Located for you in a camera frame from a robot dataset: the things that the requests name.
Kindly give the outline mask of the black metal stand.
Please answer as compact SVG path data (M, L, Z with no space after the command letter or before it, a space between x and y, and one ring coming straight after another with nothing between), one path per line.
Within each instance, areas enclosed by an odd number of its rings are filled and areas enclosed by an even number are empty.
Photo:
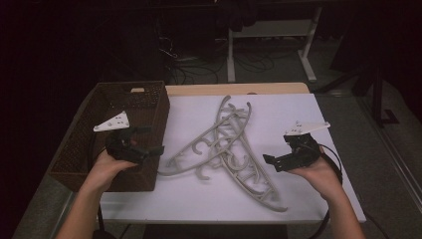
M377 60L371 59L363 63L356 69L341 75L333 82L313 90L313 93L326 94L352 79L356 79L356 82L351 88L354 96L363 97L369 90L372 90L370 112L373 120L379 127L384 128L386 124L399 123L393 111L387 110L382 106L383 79L380 64Z

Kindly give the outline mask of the person's left hand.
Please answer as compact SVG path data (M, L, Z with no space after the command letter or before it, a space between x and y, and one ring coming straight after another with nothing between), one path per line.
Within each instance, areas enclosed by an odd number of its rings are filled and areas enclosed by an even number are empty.
M113 179L124 170L135 167L136 163L126 160L116 160L106 151L98 156L90 170L83 186L83 190L105 192L109 189Z

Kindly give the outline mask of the white metal desk frame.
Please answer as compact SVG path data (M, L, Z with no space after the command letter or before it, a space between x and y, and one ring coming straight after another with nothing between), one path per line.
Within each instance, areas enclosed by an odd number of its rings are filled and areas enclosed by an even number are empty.
M315 83L317 81L317 77L308 59L308 54L316 33L321 11L321 7L316 7L314 10L314 15L310 19L258 21L252 27L246 27L241 32L233 32L232 30L228 30L228 82L236 82L235 63L233 56L234 39L255 37L305 37L305 45L298 49L297 53L308 81Z

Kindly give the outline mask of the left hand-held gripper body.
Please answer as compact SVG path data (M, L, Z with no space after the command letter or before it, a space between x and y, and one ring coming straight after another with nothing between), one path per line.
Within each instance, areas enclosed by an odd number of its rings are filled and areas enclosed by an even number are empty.
M146 156L142 154L145 149L135 143L133 138L136 133L132 133L132 128L126 111L122 111L110 119L97 124L93 132L108 131L105 138L105 149L109 155L118 160L126 160L137 164L142 164Z

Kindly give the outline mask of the person's right hand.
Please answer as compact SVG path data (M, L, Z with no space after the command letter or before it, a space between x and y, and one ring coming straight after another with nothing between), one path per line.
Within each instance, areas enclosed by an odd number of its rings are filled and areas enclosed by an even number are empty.
M326 201L336 201L343 194L334 170L321 156L310 166L292 169L289 173L304 178Z

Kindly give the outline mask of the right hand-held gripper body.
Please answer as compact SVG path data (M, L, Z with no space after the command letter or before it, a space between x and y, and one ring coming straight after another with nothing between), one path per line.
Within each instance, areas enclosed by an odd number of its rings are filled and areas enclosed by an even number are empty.
M292 169L309 166L321 156L319 145L312 137L312 132L329 127L330 123L327 121L307 122L297 120L295 124L286 131L286 135L296 136L295 141L288 144L292 150Z

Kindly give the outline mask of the brown wicker basket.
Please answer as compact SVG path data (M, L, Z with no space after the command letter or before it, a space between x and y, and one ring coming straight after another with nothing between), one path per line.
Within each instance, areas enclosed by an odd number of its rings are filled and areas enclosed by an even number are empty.
M107 133L94 127L125 112L131 127L148 126L131 139L145 149L163 145L170 102L165 85L155 82L100 83L80 106L60 144L49 174L73 191L82 186L89 164L104 149Z

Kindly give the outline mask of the white table sheet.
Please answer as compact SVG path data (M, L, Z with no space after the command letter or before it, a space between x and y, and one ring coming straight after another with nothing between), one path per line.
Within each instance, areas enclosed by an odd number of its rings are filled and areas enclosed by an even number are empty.
M244 134L230 154L222 154L199 169L156 176L145 192L107 192L101 200L106 221L145 224L288 224L321 221L327 205L302 177L276 172L263 155L290 153L284 135L295 122L325 122L312 94L173 97L163 138L165 161L209 128L220 105L252 106ZM328 155L335 146L328 128L312 132ZM201 161L190 152L183 166Z

